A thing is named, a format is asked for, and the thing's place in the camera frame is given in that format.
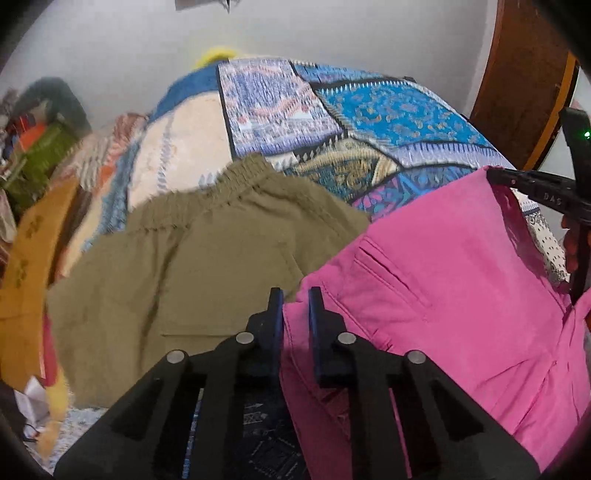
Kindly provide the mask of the person's right hand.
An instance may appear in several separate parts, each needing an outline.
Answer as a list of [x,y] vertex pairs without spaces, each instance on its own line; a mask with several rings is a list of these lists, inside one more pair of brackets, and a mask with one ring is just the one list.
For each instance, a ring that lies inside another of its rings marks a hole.
[[566,230],[563,239],[565,250],[565,266],[569,274],[574,273],[578,268],[578,244],[580,225],[572,218],[564,216],[561,227]]

